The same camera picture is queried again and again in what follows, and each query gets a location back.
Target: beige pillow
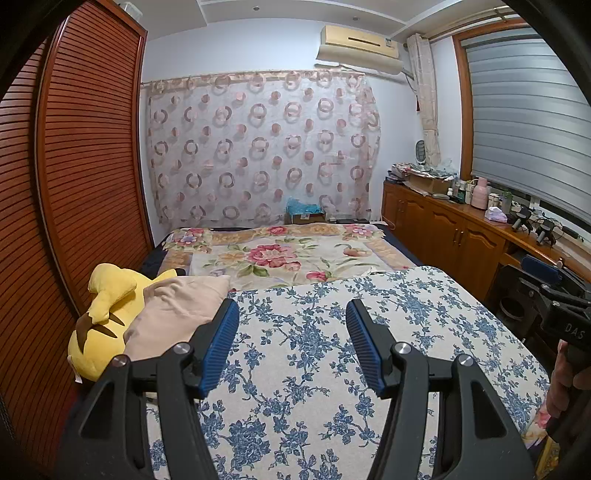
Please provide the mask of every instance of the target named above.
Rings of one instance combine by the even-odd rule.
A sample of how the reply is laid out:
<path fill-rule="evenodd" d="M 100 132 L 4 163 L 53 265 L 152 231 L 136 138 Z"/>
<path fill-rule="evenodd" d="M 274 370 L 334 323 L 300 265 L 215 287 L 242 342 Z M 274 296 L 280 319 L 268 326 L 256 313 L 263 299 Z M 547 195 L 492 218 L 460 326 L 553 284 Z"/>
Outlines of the beige pillow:
<path fill-rule="evenodd" d="M 162 355 L 188 342 L 198 326 L 211 322 L 228 295 L 230 277 L 168 278 L 144 289 L 144 309 L 123 335 L 132 360 Z"/>

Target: air conditioner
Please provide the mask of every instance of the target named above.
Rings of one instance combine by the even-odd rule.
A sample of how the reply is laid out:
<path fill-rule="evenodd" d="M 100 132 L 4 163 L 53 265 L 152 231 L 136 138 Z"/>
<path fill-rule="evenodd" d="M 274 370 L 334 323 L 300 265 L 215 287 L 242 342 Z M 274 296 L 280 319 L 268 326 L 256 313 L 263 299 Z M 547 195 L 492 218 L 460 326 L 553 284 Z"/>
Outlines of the air conditioner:
<path fill-rule="evenodd" d="M 335 61 L 396 75 L 402 71 L 398 44 L 378 35 L 326 25 L 320 36 L 318 60 Z"/>

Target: cardboard box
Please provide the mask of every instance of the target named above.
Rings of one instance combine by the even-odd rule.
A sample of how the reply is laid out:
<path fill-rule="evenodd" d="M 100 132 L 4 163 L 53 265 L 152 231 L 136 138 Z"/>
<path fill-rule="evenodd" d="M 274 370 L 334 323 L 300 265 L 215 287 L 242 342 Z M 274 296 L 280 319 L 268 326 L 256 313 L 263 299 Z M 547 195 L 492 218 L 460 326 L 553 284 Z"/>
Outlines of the cardboard box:
<path fill-rule="evenodd" d="M 285 219 L 287 224 L 292 225 L 305 225 L 307 223 L 316 223 L 316 222 L 326 222 L 326 218 L 324 217 L 324 213 L 308 213 L 303 215 L 289 215 L 289 213 L 285 214 Z"/>
<path fill-rule="evenodd" d="M 428 192 L 431 194 L 433 194 L 433 193 L 447 194 L 449 187 L 452 186 L 451 180 L 428 179 L 425 177 L 419 177 L 418 175 L 415 175 L 413 173 L 411 173 L 408 176 L 408 181 L 410 182 L 411 185 L 413 185 L 421 190 L 425 190 L 425 192 Z"/>

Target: blue floral bedspread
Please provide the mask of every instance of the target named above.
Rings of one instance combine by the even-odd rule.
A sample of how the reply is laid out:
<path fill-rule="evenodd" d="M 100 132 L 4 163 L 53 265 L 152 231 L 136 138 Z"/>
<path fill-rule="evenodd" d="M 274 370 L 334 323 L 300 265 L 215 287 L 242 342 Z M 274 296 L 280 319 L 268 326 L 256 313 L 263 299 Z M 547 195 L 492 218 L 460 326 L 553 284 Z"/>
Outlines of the blue floral bedspread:
<path fill-rule="evenodd" d="M 331 283 L 232 294 L 240 327 L 220 384 L 196 406 L 222 480 L 359 480 L 373 461 L 388 402 L 367 388 L 345 326 L 363 300 L 374 322 L 430 356 L 473 355 L 524 432 L 548 376 L 502 323 L 444 272 L 417 267 Z M 420 479 L 433 468 L 432 394 Z M 168 478 L 156 405 L 152 465 Z"/>

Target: wall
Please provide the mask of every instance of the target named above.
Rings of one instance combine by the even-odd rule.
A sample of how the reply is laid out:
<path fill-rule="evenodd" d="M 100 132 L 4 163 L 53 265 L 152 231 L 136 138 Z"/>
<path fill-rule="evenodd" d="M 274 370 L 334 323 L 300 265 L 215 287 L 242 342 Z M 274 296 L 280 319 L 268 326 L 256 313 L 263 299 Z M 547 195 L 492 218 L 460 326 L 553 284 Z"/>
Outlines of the wall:
<path fill-rule="evenodd" d="M 462 98 L 456 52 L 451 37 L 431 44 L 437 82 L 437 126 L 441 159 L 451 159 L 460 171 L 462 159 Z"/>
<path fill-rule="evenodd" d="M 216 22 L 147 42 L 142 81 L 194 74 L 243 70 L 313 69 L 324 23 L 293 19 L 255 19 Z M 404 49 L 401 48 L 404 60 Z M 379 219 L 382 183 L 393 162 L 413 161 L 414 145 L 421 139 L 415 97 L 403 74 L 394 80 L 371 76 L 382 121 L 381 147 L 370 184 L 370 202 Z M 145 102 L 140 105 L 140 118 Z M 144 185 L 154 241 L 164 237 L 150 195 L 145 142 L 140 137 Z"/>

